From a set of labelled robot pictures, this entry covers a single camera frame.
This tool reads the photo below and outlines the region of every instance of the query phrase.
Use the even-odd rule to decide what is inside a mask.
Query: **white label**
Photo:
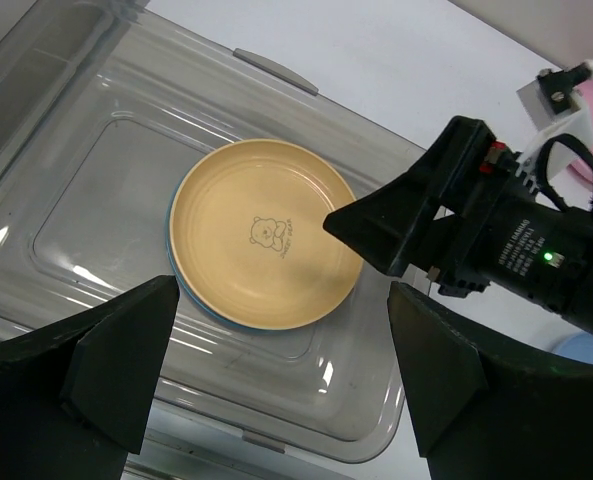
[[[534,229],[529,226],[530,224],[527,219],[520,222],[498,258],[499,265],[521,277],[527,275],[534,262],[534,255],[538,254],[545,244],[544,237],[533,237]]]

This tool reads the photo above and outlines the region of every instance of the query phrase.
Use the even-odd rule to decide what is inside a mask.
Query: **yellow plate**
[[[355,200],[322,158],[279,140],[246,140],[203,158],[180,184],[169,243],[178,274],[207,308],[252,328],[312,323],[354,287],[362,259],[323,230]]]

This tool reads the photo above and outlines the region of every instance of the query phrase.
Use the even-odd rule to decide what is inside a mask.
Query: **black cable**
[[[569,207],[565,203],[563,197],[558,195],[554,187],[551,186],[549,180],[547,178],[547,166],[549,165],[549,157],[551,155],[552,149],[556,143],[560,143],[564,145],[569,150],[574,152],[578,155],[578,158],[587,165],[593,174],[593,154],[585,146],[583,142],[581,142],[578,138],[570,135],[569,133],[562,133],[555,137],[550,138],[547,140],[543,147],[541,148],[540,152],[538,153],[538,157],[536,157],[536,165],[534,166],[534,175],[536,177],[536,183],[539,186],[539,189],[543,195],[549,198],[552,203],[558,208],[561,212],[566,212],[569,210]],[[593,220],[593,198],[591,201],[591,215]]]

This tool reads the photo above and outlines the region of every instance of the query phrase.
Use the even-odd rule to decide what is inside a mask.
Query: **container lid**
[[[172,273],[169,201],[218,147],[301,145],[357,197],[422,153],[294,83],[129,3],[39,0],[0,44],[0,340]],[[404,399],[388,286],[365,266],[329,315],[273,333],[183,295],[156,398],[256,442],[369,460]]]

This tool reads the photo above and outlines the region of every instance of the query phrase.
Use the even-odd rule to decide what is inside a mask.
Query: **blue object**
[[[593,336],[579,333],[569,337],[554,349],[561,357],[593,365]]]

